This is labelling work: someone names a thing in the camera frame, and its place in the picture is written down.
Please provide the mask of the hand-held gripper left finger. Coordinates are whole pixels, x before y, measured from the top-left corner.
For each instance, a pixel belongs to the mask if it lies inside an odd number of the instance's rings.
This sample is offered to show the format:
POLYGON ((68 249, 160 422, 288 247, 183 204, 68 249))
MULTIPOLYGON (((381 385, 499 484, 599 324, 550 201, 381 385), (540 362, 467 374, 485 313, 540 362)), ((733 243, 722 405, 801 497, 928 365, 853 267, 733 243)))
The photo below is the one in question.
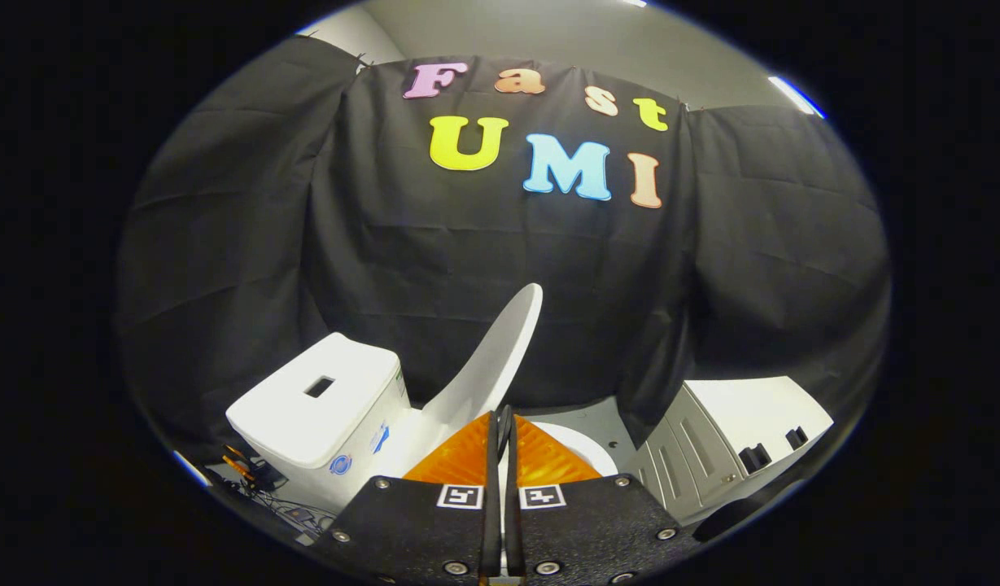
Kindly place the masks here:
POLYGON ((476 419, 413 474, 375 475, 311 548, 369 584, 485 584, 502 571, 497 418, 476 419))

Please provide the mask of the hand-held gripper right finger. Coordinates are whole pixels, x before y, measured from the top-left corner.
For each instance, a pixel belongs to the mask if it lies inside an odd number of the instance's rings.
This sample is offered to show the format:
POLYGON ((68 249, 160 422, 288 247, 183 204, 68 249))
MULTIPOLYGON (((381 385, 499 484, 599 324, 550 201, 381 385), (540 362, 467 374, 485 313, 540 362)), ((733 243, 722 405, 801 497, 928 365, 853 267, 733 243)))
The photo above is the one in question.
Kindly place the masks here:
POLYGON ((502 568, 518 584, 659 581, 701 543, 633 474, 603 475, 504 409, 502 568))

